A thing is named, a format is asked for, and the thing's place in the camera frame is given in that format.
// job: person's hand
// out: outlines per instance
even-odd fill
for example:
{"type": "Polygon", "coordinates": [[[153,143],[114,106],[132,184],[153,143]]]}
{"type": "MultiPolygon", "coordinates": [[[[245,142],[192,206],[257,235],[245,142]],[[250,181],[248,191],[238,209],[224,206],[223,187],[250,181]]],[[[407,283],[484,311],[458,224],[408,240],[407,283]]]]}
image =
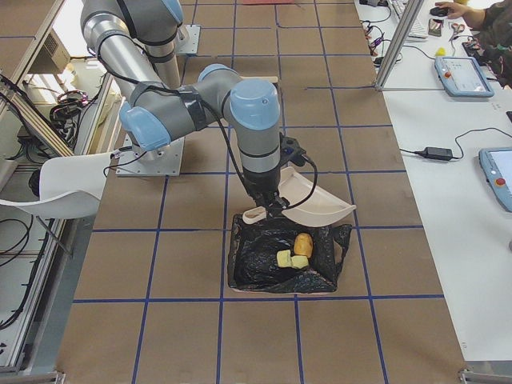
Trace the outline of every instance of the person's hand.
{"type": "Polygon", "coordinates": [[[436,2],[435,5],[441,9],[448,9],[448,18],[460,18],[470,9],[457,2],[436,2]]]}

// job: white table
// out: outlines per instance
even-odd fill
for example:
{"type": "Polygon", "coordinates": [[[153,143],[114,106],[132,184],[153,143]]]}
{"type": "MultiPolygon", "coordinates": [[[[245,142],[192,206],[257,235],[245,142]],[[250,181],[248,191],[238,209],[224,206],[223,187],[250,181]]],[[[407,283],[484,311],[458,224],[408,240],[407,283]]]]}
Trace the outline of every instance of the white table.
{"type": "MultiPolygon", "coordinates": [[[[418,16],[425,26],[432,6],[433,1],[426,1],[418,16]]],[[[384,8],[357,7],[361,19],[387,15],[384,8]]],[[[389,38],[396,23],[392,15],[377,25],[389,38]]],[[[450,54],[450,36],[445,22],[441,38],[429,37],[415,45],[429,55],[444,46],[450,54]]],[[[455,42],[456,55],[465,55],[462,41],[455,42]]],[[[386,89],[442,88],[432,60],[411,48],[402,53],[386,89]]],[[[451,148],[459,156],[454,138],[468,130],[494,126],[512,134],[505,115],[512,110],[512,91],[502,90],[496,82],[492,86],[494,97],[475,100],[451,98],[443,90],[385,91],[398,144],[406,150],[451,148]]],[[[459,141],[463,160],[435,162],[404,154],[404,163],[465,360],[512,360],[512,214],[498,204],[476,158],[481,148],[512,146],[512,139],[487,131],[459,141]]]]}

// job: power adapter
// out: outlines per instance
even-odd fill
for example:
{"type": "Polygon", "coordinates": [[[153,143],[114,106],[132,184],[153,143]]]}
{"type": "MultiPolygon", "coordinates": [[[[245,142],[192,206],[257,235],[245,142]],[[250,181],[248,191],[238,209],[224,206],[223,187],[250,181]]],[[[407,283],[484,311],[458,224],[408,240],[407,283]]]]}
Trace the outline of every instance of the power adapter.
{"type": "Polygon", "coordinates": [[[449,148],[437,148],[436,146],[426,146],[424,150],[416,150],[414,152],[423,158],[430,158],[433,160],[442,160],[448,162],[454,158],[454,154],[449,148]]]}

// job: yellow object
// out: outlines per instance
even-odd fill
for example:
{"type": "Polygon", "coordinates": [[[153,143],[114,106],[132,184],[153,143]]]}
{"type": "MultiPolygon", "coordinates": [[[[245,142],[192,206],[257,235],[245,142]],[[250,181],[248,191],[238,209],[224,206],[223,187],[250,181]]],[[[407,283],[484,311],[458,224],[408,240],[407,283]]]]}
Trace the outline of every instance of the yellow object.
{"type": "Polygon", "coordinates": [[[291,250],[280,250],[277,254],[278,266],[280,268],[287,268],[292,266],[291,264],[291,250]]]}
{"type": "Polygon", "coordinates": [[[291,258],[291,266],[296,270],[300,270],[301,268],[306,268],[310,262],[308,261],[306,256],[297,255],[291,258]]]}
{"type": "Polygon", "coordinates": [[[446,56],[446,50],[441,47],[437,50],[437,52],[435,53],[436,56],[446,56]]]}
{"type": "Polygon", "coordinates": [[[300,254],[308,258],[313,254],[313,239],[310,234],[298,234],[295,238],[294,254],[300,254]]]}

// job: tablet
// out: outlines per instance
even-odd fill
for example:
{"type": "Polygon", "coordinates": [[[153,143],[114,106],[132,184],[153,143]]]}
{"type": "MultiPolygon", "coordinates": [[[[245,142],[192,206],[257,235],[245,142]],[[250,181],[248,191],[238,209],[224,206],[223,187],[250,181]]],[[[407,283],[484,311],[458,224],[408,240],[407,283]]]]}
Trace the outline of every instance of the tablet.
{"type": "Polygon", "coordinates": [[[512,212],[512,148],[480,150],[478,159],[496,198],[512,212]]]}
{"type": "Polygon", "coordinates": [[[490,98],[490,87],[474,58],[437,56],[434,66],[445,91],[453,97],[490,98]]]}

